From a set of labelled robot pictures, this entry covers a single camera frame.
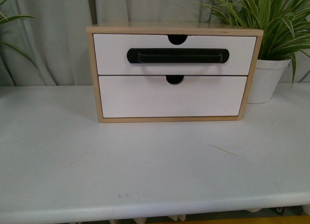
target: white drawer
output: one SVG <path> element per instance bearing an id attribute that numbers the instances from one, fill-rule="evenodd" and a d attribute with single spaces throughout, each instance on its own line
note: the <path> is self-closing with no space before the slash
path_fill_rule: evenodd
<path id="1" fill-rule="evenodd" d="M 167 35 L 94 34 L 98 75 L 248 75 L 256 37 L 189 35 L 174 45 Z M 223 48 L 229 51 L 226 63 L 132 64 L 131 48 Z"/>
<path id="2" fill-rule="evenodd" d="M 99 76 L 104 118 L 238 116 L 246 76 Z"/>

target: black handle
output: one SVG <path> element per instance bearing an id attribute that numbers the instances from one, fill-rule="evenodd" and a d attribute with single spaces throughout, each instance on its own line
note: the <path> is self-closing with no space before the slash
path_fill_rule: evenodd
<path id="1" fill-rule="evenodd" d="M 131 48 L 127 52 L 130 63 L 225 63 L 227 49 L 209 48 Z"/>

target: curtain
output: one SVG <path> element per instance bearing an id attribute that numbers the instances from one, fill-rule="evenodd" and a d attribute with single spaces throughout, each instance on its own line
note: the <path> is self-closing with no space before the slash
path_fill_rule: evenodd
<path id="1" fill-rule="evenodd" d="M 211 0 L 95 0 L 98 23 L 123 21 L 220 22 L 210 10 L 195 5 Z M 0 45 L 0 86 L 91 85 L 85 28 L 92 24 L 88 0 L 8 0 L 6 15 L 27 14 L 35 19 L 5 25 L 0 38 L 23 52 L 36 67 Z M 309 60 L 298 54 L 296 81 L 309 70 Z M 291 81 L 287 69 L 282 82 Z M 310 75 L 304 78 L 310 82 Z"/>

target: plywood edge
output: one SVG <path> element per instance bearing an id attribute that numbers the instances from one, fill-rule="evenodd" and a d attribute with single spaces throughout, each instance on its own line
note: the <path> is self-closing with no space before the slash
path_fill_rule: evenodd
<path id="1" fill-rule="evenodd" d="M 97 62 L 96 62 L 96 54 L 95 54 L 93 34 L 92 33 L 87 33 L 87 41 L 88 41 L 88 48 L 89 48 L 89 58 L 90 58 L 91 73 L 92 73 L 92 79 L 93 79 L 93 90 L 95 93 L 95 102 L 96 102 L 96 109 L 97 109 L 97 114 L 98 114 L 98 121 L 103 122 L 102 104 L 101 104 L 99 79 L 98 79 L 98 71 L 97 71 Z"/>
<path id="2" fill-rule="evenodd" d="M 87 27 L 100 34 L 187 34 L 217 36 L 262 36 L 262 30 L 215 23 L 106 22 Z"/>
<path id="3" fill-rule="evenodd" d="M 126 123 L 126 122 L 185 122 L 185 121 L 234 121 L 238 116 L 214 117 L 154 117 L 154 118 L 103 118 L 101 123 Z"/>
<path id="4" fill-rule="evenodd" d="M 243 94 L 243 98 L 242 98 L 242 102 L 241 102 L 241 106 L 240 106 L 240 110 L 239 110 L 239 117 L 241 117 L 241 118 L 243 117 L 245 109 L 246 109 L 248 95 L 250 92 L 251 83 L 252 83 L 253 76 L 254 76 L 257 58 L 258 58 L 258 54 L 260 52 L 260 48 L 261 48 L 261 44 L 262 44 L 262 39 L 263 39 L 262 36 L 257 36 L 257 38 L 256 38 L 254 52 L 253 52 L 253 56 L 252 56 L 252 61 L 251 61 L 251 65 L 250 65 L 250 69 L 249 69 L 249 73 L 248 73 L 247 82 L 246 82 L 246 87 L 244 90 L 244 94 Z"/>

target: drawer unit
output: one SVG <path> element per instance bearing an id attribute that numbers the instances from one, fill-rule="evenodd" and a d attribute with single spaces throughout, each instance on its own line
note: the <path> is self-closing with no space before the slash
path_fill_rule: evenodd
<path id="1" fill-rule="evenodd" d="M 242 119 L 262 30 L 114 22 L 87 35 L 99 122 Z"/>

